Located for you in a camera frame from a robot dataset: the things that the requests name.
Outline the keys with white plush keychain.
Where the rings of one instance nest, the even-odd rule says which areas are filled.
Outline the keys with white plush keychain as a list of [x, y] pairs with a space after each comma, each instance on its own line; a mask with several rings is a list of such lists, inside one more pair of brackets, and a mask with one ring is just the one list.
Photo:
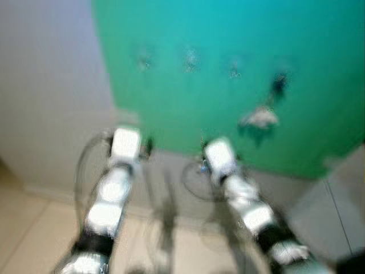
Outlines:
[[289, 83], [289, 73], [279, 71], [274, 74], [266, 99], [253, 111], [238, 120], [237, 126], [242, 128], [253, 126], [259, 130], [268, 130], [279, 125], [279, 117], [275, 107], [285, 98], [285, 89]]

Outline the green wall board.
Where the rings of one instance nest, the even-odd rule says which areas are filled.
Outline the green wall board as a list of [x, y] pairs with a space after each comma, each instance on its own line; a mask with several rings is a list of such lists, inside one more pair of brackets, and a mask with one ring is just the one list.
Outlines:
[[[137, 112], [158, 150], [194, 156], [232, 141], [243, 162], [318, 179], [365, 141], [364, 0], [91, 0], [117, 109]], [[139, 71], [141, 48], [153, 66]], [[194, 48], [199, 66], [183, 70]], [[229, 79], [230, 57], [242, 76]], [[237, 126], [291, 65], [279, 125]]]

